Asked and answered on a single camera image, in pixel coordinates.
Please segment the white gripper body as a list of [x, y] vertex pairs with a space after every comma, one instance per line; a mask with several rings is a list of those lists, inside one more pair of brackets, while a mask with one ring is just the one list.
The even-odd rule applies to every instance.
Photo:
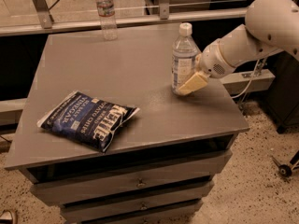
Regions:
[[221, 41], [216, 39], [200, 54], [198, 70], [211, 78], [222, 78], [234, 72], [235, 68], [226, 62], [221, 54]]

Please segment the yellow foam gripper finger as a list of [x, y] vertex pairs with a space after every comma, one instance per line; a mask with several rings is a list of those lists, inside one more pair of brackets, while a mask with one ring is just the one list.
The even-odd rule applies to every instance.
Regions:
[[187, 95], [204, 88], [208, 83], [209, 75], [203, 71], [195, 72], [183, 85], [178, 88], [180, 95]]

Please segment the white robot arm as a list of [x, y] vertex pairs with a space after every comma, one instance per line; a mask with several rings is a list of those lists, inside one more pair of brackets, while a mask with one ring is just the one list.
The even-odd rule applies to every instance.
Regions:
[[175, 88], [188, 95], [211, 78], [226, 77], [243, 63], [286, 51], [299, 61], [299, 6], [292, 0], [255, 0], [245, 22], [216, 39], [195, 58], [195, 70]]

